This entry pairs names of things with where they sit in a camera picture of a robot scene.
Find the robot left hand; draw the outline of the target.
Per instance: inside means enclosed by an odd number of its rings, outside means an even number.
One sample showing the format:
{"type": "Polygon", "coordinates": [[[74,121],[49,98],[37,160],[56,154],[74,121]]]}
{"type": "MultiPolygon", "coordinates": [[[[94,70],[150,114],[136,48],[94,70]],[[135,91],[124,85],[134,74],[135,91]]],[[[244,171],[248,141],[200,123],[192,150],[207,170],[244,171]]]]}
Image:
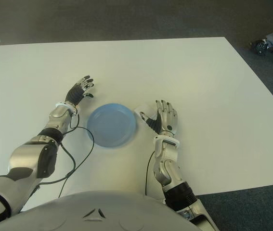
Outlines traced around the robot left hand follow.
{"type": "Polygon", "coordinates": [[[94,86],[93,79],[88,75],[81,78],[67,93],[65,101],[77,106],[84,97],[93,98],[87,90],[94,86]]]}

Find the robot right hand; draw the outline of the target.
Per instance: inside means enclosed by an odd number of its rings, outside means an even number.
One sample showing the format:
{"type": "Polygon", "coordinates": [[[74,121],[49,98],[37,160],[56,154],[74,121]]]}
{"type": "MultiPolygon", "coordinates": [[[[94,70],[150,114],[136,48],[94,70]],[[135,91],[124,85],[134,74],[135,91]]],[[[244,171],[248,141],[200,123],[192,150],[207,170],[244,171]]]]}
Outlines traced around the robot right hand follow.
{"type": "Polygon", "coordinates": [[[171,103],[156,100],[156,118],[151,119],[140,112],[141,119],[158,135],[174,137],[178,128],[178,114],[171,103]]]}

